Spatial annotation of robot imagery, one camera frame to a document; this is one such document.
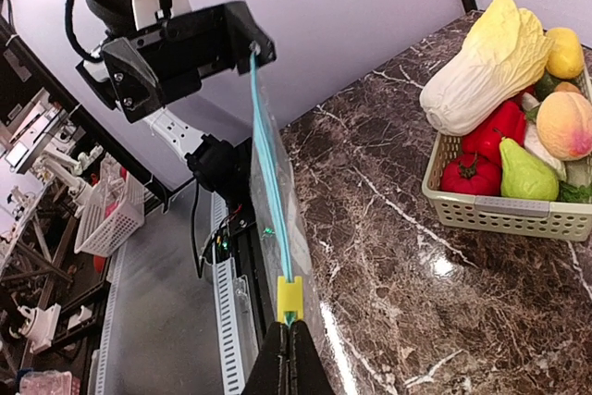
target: black cable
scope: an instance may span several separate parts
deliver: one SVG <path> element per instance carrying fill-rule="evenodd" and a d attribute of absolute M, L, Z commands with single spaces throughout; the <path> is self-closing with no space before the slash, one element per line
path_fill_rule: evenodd
<path fill-rule="evenodd" d="M 227 215 L 224 219 L 220 221 L 220 225 L 218 226 L 218 231 L 222 229 L 222 226 L 226 225 L 227 228 L 230 228 L 230 223 L 234 220 L 235 217 L 241 212 L 242 204 L 238 206 L 238 208 L 232 212 L 231 214 Z"/>
<path fill-rule="evenodd" d="M 35 136 L 35 139 L 33 140 L 33 143 L 36 143 L 37 141 L 39 141 L 39 138 L 41 138 L 44 134 L 49 134 L 51 135 L 52 139 L 57 135 L 57 133 L 59 131 L 61 131 L 61 125 L 66 122 L 68 119 L 70 118 L 70 114 L 68 115 L 64 115 L 63 117 L 61 117 L 59 119 L 59 121 L 57 122 L 57 124 L 55 124 L 55 131 L 53 133 L 50 133 L 50 130 L 43 130 L 41 131 L 37 136 Z"/>
<path fill-rule="evenodd" d="M 80 351 L 82 350 L 82 343 L 84 342 L 84 339 L 79 339 L 77 345 L 76 345 L 76 350 L 71 354 L 71 355 L 66 355 L 67 359 L 73 363 L 76 358 L 78 358 L 78 355 L 80 355 Z"/>
<path fill-rule="evenodd" d="M 193 199 L 193 208 L 191 209 L 191 251 L 193 252 L 193 262 L 197 278 L 201 279 L 204 275 L 205 257 L 197 253 L 197 241 L 195 240 L 195 217 L 197 216 L 197 204 L 200 201 L 200 184 L 195 181 L 195 198 Z"/>
<path fill-rule="evenodd" d="M 15 29 L 15 19 L 12 16 L 12 0 L 6 0 L 6 13 L 8 14 L 8 23 Z"/>
<path fill-rule="evenodd" d="M 66 0 L 66 16 L 64 17 L 64 21 L 66 23 L 68 41 L 76 54 L 89 62 L 97 63 L 103 61 L 102 57 L 93 56 L 82 48 L 82 45 L 80 45 L 76 38 L 76 34 L 74 33 L 74 0 Z"/>

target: clear plastic bag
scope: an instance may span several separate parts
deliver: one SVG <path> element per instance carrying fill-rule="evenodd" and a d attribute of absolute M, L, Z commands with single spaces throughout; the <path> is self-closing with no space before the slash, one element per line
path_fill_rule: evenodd
<path fill-rule="evenodd" d="M 313 265 L 298 204 L 290 159 L 281 141 L 273 116 L 267 112 L 252 57 L 253 161 L 251 196 L 265 261 L 267 282 L 274 307 L 278 305 L 278 277 L 302 277 L 304 286 L 304 321 L 320 351 L 324 345 L 324 325 L 316 292 Z M 282 257 L 281 218 L 289 246 L 288 257 Z"/>
<path fill-rule="evenodd" d="M 105 191 L 102 208 L 105 210 L 105 217 L 108 217 L 123 199 L 126 185 L 121 165 L 111 154 L 107 154 L 101 162 L 101 182 L 104 184 L 102 190 Z"/>

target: black bracket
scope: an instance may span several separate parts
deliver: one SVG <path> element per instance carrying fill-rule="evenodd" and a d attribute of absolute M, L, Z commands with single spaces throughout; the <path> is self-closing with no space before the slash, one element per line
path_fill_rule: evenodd
<path fill-rule="evenodd" d="M 202 88 L 202 80 L 227 70 L 250 71 L 276 60 L 273 42 L 244 1 L 211 6 L 163 20 L 103 45 L 101 54 L 129 122 Z M 115 107 L 113 100 L 104 102 Z"/>
<path fill-rule="evenodd" d="M 241 157 L 230 142 L 204 135 L 197 150 L 187 153 L 185 159 L 198 183 L 205 190 L 217 192 L 229 207 L 236 208 L 251 201 L 251 159 Z"/>
<path fill-rule="evenodd" d="M 273 323 L 242 395 L 334 395 L 304 321 Z"/>

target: white basket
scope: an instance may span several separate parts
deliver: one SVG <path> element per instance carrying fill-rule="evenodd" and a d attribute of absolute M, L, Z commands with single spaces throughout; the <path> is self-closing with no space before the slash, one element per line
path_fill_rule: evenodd
<path fill-rule="evenodd" d="M 592 81 L 587 68 L 576 81 L 591 101 Z M 592 203 L 549 203 L 440 191 L 442 171 L 461 153 L 461 142 L 462 138 L 438 134 L 422 184 L 442 225 L 567 241 L 585 241 L 590 236 Z M 592 180 L 592 154 L 586 162 Z"/>
<path fill-rule="evenodd" d="M 106 214 L 108 182 L 100 181 L 84 207 L 76 236 L 74 253 L 91 253 L 107 257 L 144 224 L 144 187 L 128 173 L 117 208 Z"/>

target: yellow clip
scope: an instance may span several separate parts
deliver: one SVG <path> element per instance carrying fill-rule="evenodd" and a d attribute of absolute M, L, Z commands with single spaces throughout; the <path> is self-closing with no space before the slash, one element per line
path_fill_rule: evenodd
<path fill-rule="evenodd" d="M 286 277 L 277 277 L 277 320 L 284 323 L 286 314 L 296 314 L 294 321 L 304 319 L 304 286 L 302 277 L 289 283 Z"/>

